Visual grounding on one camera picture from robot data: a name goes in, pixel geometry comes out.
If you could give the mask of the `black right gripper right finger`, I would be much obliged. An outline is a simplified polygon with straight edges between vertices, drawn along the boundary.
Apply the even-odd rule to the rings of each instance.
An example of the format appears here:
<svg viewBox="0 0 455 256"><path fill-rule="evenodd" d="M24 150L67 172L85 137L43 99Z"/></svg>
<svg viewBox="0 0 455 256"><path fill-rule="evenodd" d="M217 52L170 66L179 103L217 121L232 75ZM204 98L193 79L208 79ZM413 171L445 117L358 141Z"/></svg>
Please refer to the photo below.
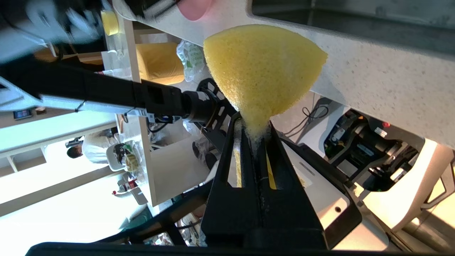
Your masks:
<svg viewBox="0 0 455 256"><path fill-rule="evenodd" d="M269 247L326 249L325 231L283 143L269 123L257 146L259 235Z"/></svg>

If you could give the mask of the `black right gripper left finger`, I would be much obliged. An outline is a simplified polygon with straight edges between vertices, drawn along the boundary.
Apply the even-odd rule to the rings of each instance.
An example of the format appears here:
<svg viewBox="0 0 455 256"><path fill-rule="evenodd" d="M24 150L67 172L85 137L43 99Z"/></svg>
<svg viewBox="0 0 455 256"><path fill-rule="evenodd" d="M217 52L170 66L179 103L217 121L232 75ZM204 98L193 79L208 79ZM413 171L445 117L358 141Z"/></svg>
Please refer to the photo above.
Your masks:
<svg viewBox="0 0 455 256"><path fill-rule="evenodd" d="M235 140L240 141L242 187L229 185ZM260 181L263 162L252 150L240 113L232 116L221 159L212 180L201 231L208 247L263 248L264 228Z"/></svg>

